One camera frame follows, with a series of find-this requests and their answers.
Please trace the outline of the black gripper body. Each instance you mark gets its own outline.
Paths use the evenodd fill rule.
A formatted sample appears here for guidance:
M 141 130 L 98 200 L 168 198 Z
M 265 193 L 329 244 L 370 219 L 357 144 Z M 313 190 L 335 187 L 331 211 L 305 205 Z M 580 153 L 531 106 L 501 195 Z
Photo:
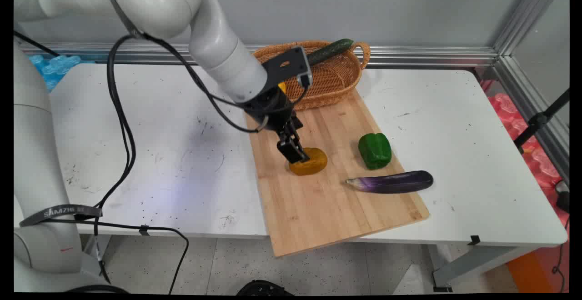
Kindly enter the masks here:
M 280 132 L 293 125 L 296 130 L 303 123 L 296 115 L 294 103 L 286 95 L 285 85 L 278 85 L 258 97 L 240 104 L 245 113 L 259 124 L 257 130 Z

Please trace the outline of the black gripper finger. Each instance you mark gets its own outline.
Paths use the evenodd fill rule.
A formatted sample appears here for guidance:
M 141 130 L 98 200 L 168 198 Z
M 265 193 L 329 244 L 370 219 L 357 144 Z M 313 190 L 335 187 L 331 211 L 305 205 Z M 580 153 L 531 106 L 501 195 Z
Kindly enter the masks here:
M 279 152 L 287 159 L 291 164 L 297 163 L 298 161 L 293 161 L 295 151 L 293 146 L 289 142 L 290 133 L 280 133 L 279 142 L 277 143 L 277 149 Z
M 289 142 L 293 146 L 295 151 L 293 161 L 309 161 L 310 157 L 305 152 L 303 146 L 300 143 L 299 134 L 294 126 L 289 126 L 290 137 Z

